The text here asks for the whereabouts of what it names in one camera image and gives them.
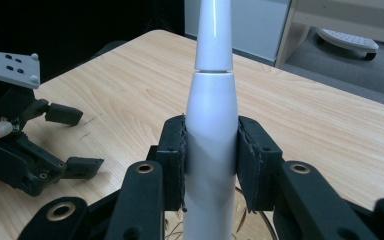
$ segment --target white cap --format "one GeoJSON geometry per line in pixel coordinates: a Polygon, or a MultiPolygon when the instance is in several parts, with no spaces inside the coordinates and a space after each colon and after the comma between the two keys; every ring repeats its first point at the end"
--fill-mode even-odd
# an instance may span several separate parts
{"type": "Polygon", "coordinates": [[[195,69],[233,69],[230,0],[201,0],[195,69]]]}

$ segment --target white tube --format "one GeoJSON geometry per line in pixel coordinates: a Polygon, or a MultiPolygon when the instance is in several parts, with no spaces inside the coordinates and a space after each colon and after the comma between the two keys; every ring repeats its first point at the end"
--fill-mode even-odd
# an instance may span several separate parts
{"type": "Polygon", "coordinates": [[[194,73],[186,129],[184,239],[231,239],[238,130],[233,73],[194,73]]]}
{"type": "Polygon", "coordinates": [[[230,0],[201,0],[195,69],[233,69],[230,0]]]}

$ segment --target light wood tabletop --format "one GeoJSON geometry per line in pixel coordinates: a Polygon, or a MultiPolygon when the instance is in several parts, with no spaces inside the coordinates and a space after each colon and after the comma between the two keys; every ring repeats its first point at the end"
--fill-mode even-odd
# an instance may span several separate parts
{"type": "MultiPolygon", "coordinates": [[[[158,144],[164,122],[186,112],[196,42],[165,31],[141,37],[43,84],[36,98],[84,112],[78,126],[27,123],[29,139],[62,160],[103,158],[91,180],[61,180],[38,197],[0,184],[0,239],[16,239],[46,203],[94,203],[121,187],[127,167],[158,144]]],[[[234,56],[239,114],[257,120],[285,160],[315,166],[345,199],[384,198],[384,105],[234,56]]]]}

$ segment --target white cabinet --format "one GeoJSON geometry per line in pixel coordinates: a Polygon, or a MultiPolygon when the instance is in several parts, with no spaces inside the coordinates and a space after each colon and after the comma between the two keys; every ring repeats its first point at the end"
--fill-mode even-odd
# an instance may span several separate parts
{"type": "MultiPolygon", "coordinates": [[[[290,0],[231,0],[235,50],[274,63],[290,0]]],[[[200,0],[185,0],[185,33],[197,36],[200,0]]]]}

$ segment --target gray carpet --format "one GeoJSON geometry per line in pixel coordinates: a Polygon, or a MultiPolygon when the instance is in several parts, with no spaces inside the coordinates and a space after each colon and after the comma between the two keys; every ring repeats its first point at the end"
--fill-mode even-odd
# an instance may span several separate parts
{"type": "Polygon", "coordinates": [[[281,67],[331,87],[384,104],[384,43],[372,61],[366,53],[336,47],[328,42],[316,43],[317,33],[311,29],[307,39],[281,67]]]}

